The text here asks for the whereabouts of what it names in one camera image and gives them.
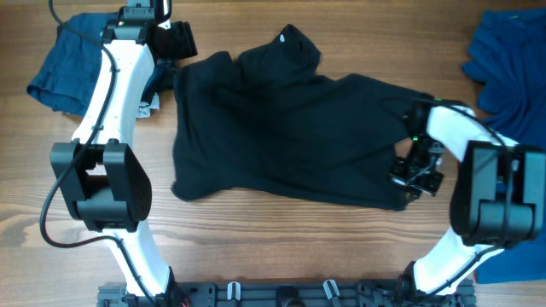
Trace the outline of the black t-shirt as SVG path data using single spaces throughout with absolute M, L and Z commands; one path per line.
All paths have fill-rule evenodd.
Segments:
M 321 54 L 295 26 L 232 57 L 217 52 L 174 78 L 173 193 L 231 188 L 402 211 L 388 173 L 420 96 L 360 74 L 317 74 Z

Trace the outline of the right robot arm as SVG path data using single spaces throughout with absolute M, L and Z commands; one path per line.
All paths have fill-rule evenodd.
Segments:
M 459 101 L 415 98 L 404 115 L 412 146 L 389 177 L 409 200 L 435 195 L 445 151 L 459 161 L 450 227 L 398 277 L 395 302 L 431 304 L 455 293 L 483 262 L 538 237 L 545 209 L 545 152 L 511 141 Z

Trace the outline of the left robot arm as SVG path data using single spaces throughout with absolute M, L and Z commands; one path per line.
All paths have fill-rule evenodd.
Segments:
M 44 241 L 62 249 L 106 242 L 125 275 L 119 304 L 126 306 L 189 305 L 155 244 L 147 220 L 151 182 L 132 149 L 139 100 L 157 63 L 197 53 L 189 24 L 172 24 L 171 13 L 170 1 L 129 1 L 99 38 L 59 24 L 97 46 L 102 65 L 80 126 L 70 142 L 57 142 L 50 152 L 56 180 L 39 230 Z M 46 220 L 56 193 L 94 237 L 61 243 L 49 236 Z

